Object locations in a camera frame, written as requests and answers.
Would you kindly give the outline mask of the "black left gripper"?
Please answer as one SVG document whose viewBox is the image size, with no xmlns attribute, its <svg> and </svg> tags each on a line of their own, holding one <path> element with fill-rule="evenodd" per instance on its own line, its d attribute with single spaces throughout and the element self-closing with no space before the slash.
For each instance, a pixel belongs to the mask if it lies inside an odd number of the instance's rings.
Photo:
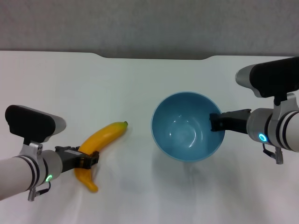
<svg viewBox="0 0 299 224">
<path fill-rule="evenodd" d="M 82 153 L 78 152 L 78 147 L 71 146 L 56 146 L 55 152 L 62 161 L 62 173 L 72 170 L 78 166 Z M 81 158 L 81 168 L 92 168 L 99 161 L 100 153 L 98 151 L 92 154 L 83 154 Z"/>
</svg>

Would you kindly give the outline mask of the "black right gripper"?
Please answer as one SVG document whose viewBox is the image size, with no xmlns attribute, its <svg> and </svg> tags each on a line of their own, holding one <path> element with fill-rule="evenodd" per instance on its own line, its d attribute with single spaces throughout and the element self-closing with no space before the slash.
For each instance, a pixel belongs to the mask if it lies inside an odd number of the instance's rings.
<svg viewBox="0 0 299 224">
<path fill-rule="evenodd" d="M 220 114 L 211 113 L 209 119 L 211 122 L 211 131 L 233 131 L 243 134 L 247 132 L 247 121 L 251 115 L 251 109 L 242 109 L 238 111 L 224 112 Z"/>
</svg>

